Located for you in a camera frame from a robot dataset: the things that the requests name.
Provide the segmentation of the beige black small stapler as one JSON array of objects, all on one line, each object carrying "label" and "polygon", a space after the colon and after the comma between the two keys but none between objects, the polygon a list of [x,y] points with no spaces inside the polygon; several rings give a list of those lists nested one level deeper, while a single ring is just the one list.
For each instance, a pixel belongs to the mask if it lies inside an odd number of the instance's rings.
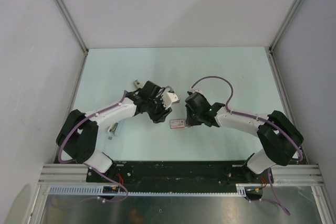
[{"label": "beige black small stapler", "polygon": [[137,89],[142,89],[143,88],[143,84],[139,80],[135,80],[133,83],[134,83],[134,86]]}]

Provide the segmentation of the red staple box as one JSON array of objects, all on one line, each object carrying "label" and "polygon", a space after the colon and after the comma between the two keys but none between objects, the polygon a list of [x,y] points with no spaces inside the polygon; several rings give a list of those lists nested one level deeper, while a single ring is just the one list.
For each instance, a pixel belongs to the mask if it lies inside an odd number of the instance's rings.
[{"label": "red staple box", "polygon": [[186,128],[186,121],[185,120],[171,120],[170,128],[171,129],[184,129]]}]

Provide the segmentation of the light blue white stapler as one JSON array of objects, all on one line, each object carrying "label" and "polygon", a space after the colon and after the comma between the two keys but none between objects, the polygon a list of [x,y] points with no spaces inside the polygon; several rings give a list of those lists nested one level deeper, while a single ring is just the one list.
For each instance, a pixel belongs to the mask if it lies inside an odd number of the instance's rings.
[{"label": "light blue white stapler", "polygon": [[108,128],[108,134],[110,137],[118,137],[121,135],[121,131],[122,131],[122,128],[123,128],[123,124],[124,124],[124,120],[121,120],[113,125],[111,125],[109,128]]}]

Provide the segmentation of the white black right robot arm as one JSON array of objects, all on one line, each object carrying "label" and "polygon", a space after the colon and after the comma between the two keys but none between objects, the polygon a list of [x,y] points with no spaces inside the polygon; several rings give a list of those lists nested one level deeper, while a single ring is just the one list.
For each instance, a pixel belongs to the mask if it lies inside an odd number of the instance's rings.
[{"label": "white black right robot arm", "polygon": [[300,146],[304,138],[280,111],[265,115],[233,111],[223,103],[210,104],[197,91],[189,91],[185,103],[189,126],[227,127],[259,138],[263,148],[252,154],[242,169],[243,179],[249,183],[254,183],[264,170],[274,165],[287,166],[295,153],[303,159]]}]

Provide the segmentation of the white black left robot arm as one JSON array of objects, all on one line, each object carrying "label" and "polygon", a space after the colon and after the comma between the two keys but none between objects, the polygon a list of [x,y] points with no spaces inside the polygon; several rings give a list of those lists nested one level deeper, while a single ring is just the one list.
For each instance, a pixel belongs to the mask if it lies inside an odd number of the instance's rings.
[{"label": "white black left robot arm", "polygon": [[97,139],[104,130],[114,124],[146,113],[153,123],[164,122],[172,112],[172,105],[179,102],[171,87],[161,88],[147,81],[135,91],[125,91],[120,101],[103,109],[83,113],[75,109],[69,113],[56,143],[59,147],[58,161],[61,164],[76,162],[98,171],[105,182],[115,178],[113,161],[97,146]]}]

